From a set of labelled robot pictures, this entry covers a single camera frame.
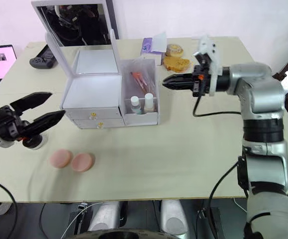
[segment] black controller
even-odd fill
[[[46,45],[36,57],[29,61],[30,65],[37,69],[50,69],[55,62],[56,59],[48,45]]]

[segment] purple box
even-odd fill
[[[154,59],[155,64],[160,66],[162,64],[162,57],[164,53],[159,51],[151,51],[152,41],[152,37],[144,38],[140,55],[145,59]]]

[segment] drawer knob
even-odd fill
[[[90,120],[96,120],[96,113],[91,113]]]
[[[103,128],[103,125],[104,125],[104,123],[99,122],[99,123],[97,124],[97,128]]]

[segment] cable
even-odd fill
[[[197,213],[197,218],[195,220],[195,239],[198,239],[198,218],[199,218],[199,215],[200,215],[200,212],[203,210],[203,204],[204,204],[204,199],[202,200],[202,203],[201,203],[201,209],[198,211]]]
[[[241,208],[244,212],[247,213],[247,210],[245,210],[240,204],[238,204],[238,203],[235,201],[235,198],[233,198],[233,201],[234,201],[235,205],[237,205],[239,208]]]
[[[40,212],[40,216],[39,216],[39,227],[40,227],[40,230],[42,231],[44,237],[47,238],[47,239],[49,239],[48,236],[46,235],[44,229],[43,229],[43,226],[42,226],[42,213],[43,213],[45,204],[43,204],[43,207],[42,207],[41,212]]]
[[[153,206],[154,206],[154,214],[155,214],[155,219],[156,219],[156,223],[157,223],[157,226],[158,226],[158,231],[160,231],[160,226],[159,226],[159,222],[158,222],[157,215],[156,215],[156,208],[155,208],[154,200],[152,200],[152,203],[153,203]]]
[[[57,36],[60,36],[61,38],[63,38],[63,39],[66,40],[66,41],[76,41],[77,39],[79,39],[79,38],[82,36],[81,27],[79,26],[78,29],[77,29],[77,30],[79,31],[79,35],[78,35],[77,37],[75,37],[75,38],[73,38],[73,39],[69,39],[69,38],[64,37],[63,35],[61,35],[61,33],[59,33],[59,32],[53,27],[52,24],[50,24],[51,21],[50,21],[49,18],[46,17],[46,14],[45,14],[43,8],[41,8],[41,12],[42,12],[44,18],[46,19],[46,22],[47,22],[48,26],[50,27],[51,30],[53,30],[53,31],[57,34]]]
[[[221,114],[234,114],[234,115],[240,115],[241,114],[240,112],[237,112],[237,111],[220,111],[220,112],[213,112],[213,113],[197,115],[195,112],[196,112],[197,107],[199,105],[199,102],[201,100],[201,96],[202,96],[202,94],[200,94],[200,96],[198,96],[198,99],[194,105],[193,112],[192,112],[192,115],[194,117],[203,117],[203,116],[212,116],[212,115],[221,115]]]
[[[211,215],[211,201],[212,201],[212,197],[214,195],[214,192],[216,191],[217,187],[219,186],[219,184],[222,182],[222,180],[236,167],[238,166],[238,162],[236,162],[220,179],[219,181],[216,183],[216,185],[214,186],[214,188],[211,191],[209,200],[208,200],[208,205],[207,205],[207,219],[208,219],[208,223],[212,232],[212,235],[215,239],[218,239],[218,234],[217,231],[215,229],[215,225],[214,222],[212,220],[212,215]]]
[[[248,198],[248,197],[249,197],[248,191],[245,190],[245,189],[243,189],[243,192],[244,192],[244,194],[245,194],[245,197]]]
[[[198,239],[198,230],[197,230],[197,226],[198,226],[198,218],[199,218],[199,214],[200,214],[201,210],[198,211],[197,213],[197,219],[195,220],[195,239]]]
[[[4,187],[3,185],[0,184],[0,187],[6,191],[6,193],[8,193],[8,195],[11,197],[11,200],[12,200],[12,203],[14,204],[14,208],[15,208],[15,216],[14,216],[14,222],[13,222],[13,226],[12,226],[12,229],[11,231],[9,232],[8,236],[7,236],[7,239],[9,239],[11,237],[11,235],[13,234],[14,232],[14,229],[15,229],[15,226],[16,226],[16,223],[18,221],[18,206],[15,202],[15,199],[12,195],[12,193],[6,188]]]
[[[62,236],[61,236],[61,239],[64,237],[65,233],[68,231],[68,229],[70,228],[70,226],[72,225],[72,223],[76,220],[76,218],[78,218],[78,216],[84,212],[86,209],[92,207],[92,206],[95,206],[95,205],[98,205],[98,204],[102,204],[102,203],[94,203],[94,204],[91,204],[89,206],[87,206],[86,208],[84,208],[82,211],[80,211],[76,217],[73,218],[73,220],[71,221],[71,223],[68,225],[68,227],[65,229],[65,231],[63,232]]]

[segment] bottle cap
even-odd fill
[[[153,108],[154,107],[154,96],[151,93],[147,93],[145,95],[145,107],[146,108]]]
[[[138,106],[139,105],[139,99],[137,96],[132,96],[130,98],[130,102],[131,102],[132,106]]]

